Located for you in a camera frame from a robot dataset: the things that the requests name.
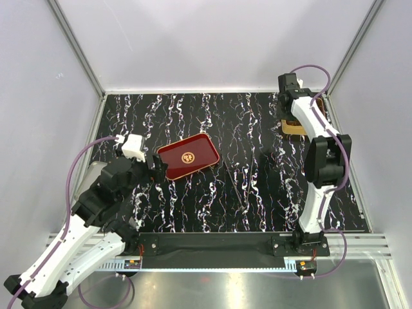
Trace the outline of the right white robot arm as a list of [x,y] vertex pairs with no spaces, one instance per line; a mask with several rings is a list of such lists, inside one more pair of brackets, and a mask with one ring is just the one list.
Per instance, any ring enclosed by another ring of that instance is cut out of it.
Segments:
[[304,160],[304,175],[308,193],[298,226],[292,234],[292,247],[307,255],[320,247],[324,237],[327,208],[335,191],[348,181],[351,138],[342,135],[323,115],[308,89],[279,93],[278,110],[298,121],[310,140]]

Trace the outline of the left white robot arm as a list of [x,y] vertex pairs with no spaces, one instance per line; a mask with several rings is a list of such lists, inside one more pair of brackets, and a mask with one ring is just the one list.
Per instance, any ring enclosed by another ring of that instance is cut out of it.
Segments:
[[12,302],[23,308],[62,308],[68,296],[103,262],[140,249],[138,232],[114,215],[135,187],[165,180],[167,164],[155,154],[147,161],[117,156],[89,173],[84,190],[61,231],[33,265],[4,282]]

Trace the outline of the gold chocolate box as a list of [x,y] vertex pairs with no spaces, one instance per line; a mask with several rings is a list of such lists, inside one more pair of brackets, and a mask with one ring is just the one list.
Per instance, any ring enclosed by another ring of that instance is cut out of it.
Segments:
[[[316,104],[319,110],[321,111],[321,114],[325,117],[326,108],[324,105],[324,100],[322,98],[318,98],[316,100]],[[306,136],[306,131],[304,130],[303,126],[298,121],[281,119],[281,129],[282,129],[282,132],[286,135]]]

